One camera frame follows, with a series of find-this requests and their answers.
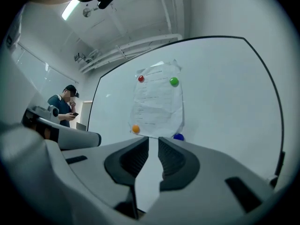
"red magnet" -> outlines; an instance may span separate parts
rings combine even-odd
[[[144,81],[144,76],[139,76],[138,80],[139,80],[140,82]]]

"blue magnet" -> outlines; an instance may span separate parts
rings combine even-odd
[[[174,139],[184,141],[184,136],[183,136],[181,133],[176,133],[176,134],[174,135]]]

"ceiling light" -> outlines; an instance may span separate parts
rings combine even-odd
[[[78,0],[72,0],[70,3],[67,5],[65,11],[62,13],[62,18],[67,20],[68,17],[70,16],[71,12],[75,9],[75,7],[78,5],[79,1]]]

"ceiling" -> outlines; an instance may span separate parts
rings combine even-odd
[[[97,4],[97,0],[78,4],[65,22],[82,41],[99,50],[98,57],[116,46],[153,36],[179,33],[183,38],[189,37],[190,0],[114,0],[106,9],[83,16],[85,8],[96,8]],[[53,9],[61,16],[67,5]],[[175,40],[157,40],[148,46],[151,49]]]

